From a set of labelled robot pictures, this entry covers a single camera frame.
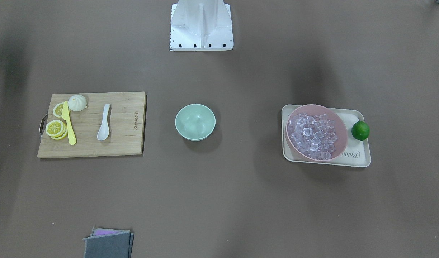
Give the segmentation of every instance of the cutting board handle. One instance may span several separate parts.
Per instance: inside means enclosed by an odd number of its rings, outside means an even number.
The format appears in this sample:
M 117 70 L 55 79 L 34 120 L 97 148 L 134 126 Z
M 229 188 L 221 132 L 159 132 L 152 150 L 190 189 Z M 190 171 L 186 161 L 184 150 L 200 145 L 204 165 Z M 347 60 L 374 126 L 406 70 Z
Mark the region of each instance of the cutting board handle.
M 41 134 L 41 137 L 43 136 L 44 126 L 46 125 L 47 113 L 48 112 L 46 112 L 46 115 L 41 119 L 41 123 L 39 123 L 39 134 Z

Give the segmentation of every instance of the folded cloth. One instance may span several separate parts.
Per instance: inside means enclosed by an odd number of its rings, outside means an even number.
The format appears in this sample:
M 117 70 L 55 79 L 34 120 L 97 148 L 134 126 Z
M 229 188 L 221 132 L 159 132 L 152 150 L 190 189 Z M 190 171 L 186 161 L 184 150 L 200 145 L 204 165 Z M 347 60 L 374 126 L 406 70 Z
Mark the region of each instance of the folded cloth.
M 83 239 L 84 258 L 130 258 L 133 238 L 129 230 L 92 229 Z

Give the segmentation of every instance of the bowl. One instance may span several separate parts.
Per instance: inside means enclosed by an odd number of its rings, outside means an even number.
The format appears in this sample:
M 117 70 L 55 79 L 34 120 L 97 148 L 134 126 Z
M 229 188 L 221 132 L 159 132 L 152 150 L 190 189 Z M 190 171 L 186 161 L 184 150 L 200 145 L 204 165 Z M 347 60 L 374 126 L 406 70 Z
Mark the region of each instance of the bowl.
M 187 105 L 175 117 L 178 133 L 194 142 L 207 138 L 213 132 L 215 124 L 215 114 L 201 104 Z
M 301 157 L 303 160 L 316 161 L 316 162 L 327 162 L 339 157 L 339 155 L 341 155 L 344 152 L 345 148 L 347 147 L 348 135 L 344 121 L 342 121 L 342 119 L 331 109 L 315 104 L 304 105 L 296 108 L 290 114 L 289 118 L 292 118 L 293 116 L 296 116 L 297 114 L 304 112 L 306 112 L 308 116 L 317 116 L 321 114 L 326 114 L 328 120 L 335 121 L 334 129 L 336 131 L 337 141 L 334 142 L 334 147 L 336 148 L 336 150 L 333 153 L 331 153 L 331 158 L 326 160 L 318 160 L 318 159 L 307 157 L 306 155 L 301 153 L 297 148 L 295 148 L 295 146 L 293 146 L 293 144 L 291 143 L 290 135 L 288 134 L 288 124 L 289 124 L 289 119 L 288 119 L 288 122 L 285 127 L 285 134 L 286 134 L 287 143 L 290 146 L 292 153 L 298 157 Z

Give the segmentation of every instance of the green lime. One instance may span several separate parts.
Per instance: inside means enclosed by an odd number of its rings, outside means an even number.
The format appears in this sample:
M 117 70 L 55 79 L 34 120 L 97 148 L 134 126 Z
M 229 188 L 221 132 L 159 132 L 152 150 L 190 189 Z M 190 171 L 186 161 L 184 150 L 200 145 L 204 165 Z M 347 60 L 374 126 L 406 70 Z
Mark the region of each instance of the green lime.
M 355 139 L 365 140 L 369 136 L 369 126 L 363 121 L 358 121 L 352 127 L 352 135 Z

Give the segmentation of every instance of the pink bowl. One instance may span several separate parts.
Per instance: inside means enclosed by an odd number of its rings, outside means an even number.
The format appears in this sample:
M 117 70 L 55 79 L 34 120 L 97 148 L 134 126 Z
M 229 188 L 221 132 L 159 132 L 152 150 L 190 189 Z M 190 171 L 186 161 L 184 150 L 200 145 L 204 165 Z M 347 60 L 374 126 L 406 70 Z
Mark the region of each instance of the pink bowl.
M 345 127 L 344 121 L 342 121 L 342 119 L 336 113 L 331 111 L 330 109 L 328 109 L 324 106 L 315 105 L 315 104 L 304 105 L 304 106 L 300 106 L 300 107 L 296 108 L 290 114 L 289 118 L 292 118 L 293 116 L 296 116 L 297 114 L 300 114 L 303 112 L 306 112 L 309 116 L 317 116 L 317 115 L 326 114 L 327 118 L 329 120 L 334 120 L 336 122 L 336 124 L 334 125 L 334 129 L 336 130 L 336 135 L 337 135 L 337 141 L 334 143 L 334 147 L 336 147 L 336 150 L 333 153 L 331 153 L 331 159 L 327 159 L 327 160 L 317 160 L 317 159 L 307 157 L 306 155 L 304 155 L 300 151 L 298 151 L 298 149 L 296 149 L 293 146 L 293 144 L 291 144 L 290 136 L 288 135 L 288 122 L 287 122 L 286 127 L 285 127 L 285 134 L 287 136 L 286 137 L 287 143 L 290 146 L 292 153 L 296 154 L 297 156 L 300 156 L 301 158 L 303 158 L 306 161 L 316 161 L 316 162 L 331 161 L 331 160 L 334 160 L 339 155 L 341 155 L 341 153 L 343 153 L 345 148 L 347 147 L 347 128 Z

